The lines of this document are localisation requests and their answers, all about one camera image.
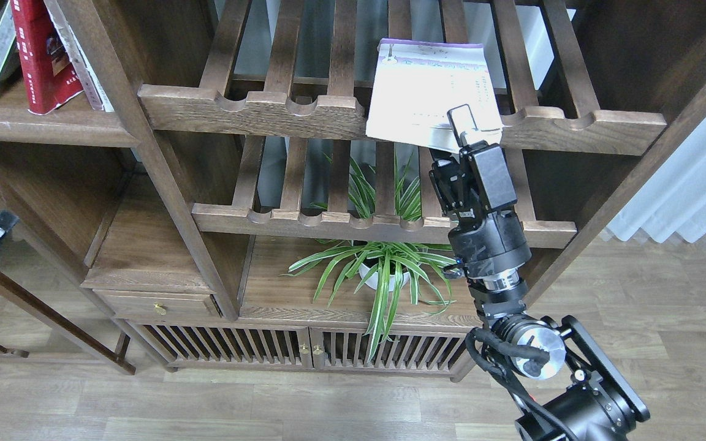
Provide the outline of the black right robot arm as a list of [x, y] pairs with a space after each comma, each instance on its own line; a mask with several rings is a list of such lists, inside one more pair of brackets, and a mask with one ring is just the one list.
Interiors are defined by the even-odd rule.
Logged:
[[500, 145], [488, 143], [468, 104], [448, 111], [459, 150], [434, 154], [430, 177], [444, 213], [454, 262], [481, 326], [465, 338], [473, 361], [512, 396], [524, 440], [625, 440], [650, 411], [583, 325], [526, 313], [518, 273], [531, 251], [515, 212], [517, 195]]

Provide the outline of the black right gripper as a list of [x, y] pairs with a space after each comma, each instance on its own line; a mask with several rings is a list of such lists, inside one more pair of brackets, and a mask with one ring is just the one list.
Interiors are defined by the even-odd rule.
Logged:
[[531, 259], [515, 212], [515, 187], [499, 143], [487, 143], [468, 104], [447, 117], [459, 145], [458, 160], [437, 158], [430, 177], [446, 215], [458, 224], [448, 234], [455, 263], [443, 269], [449, 278], [507, 279]]

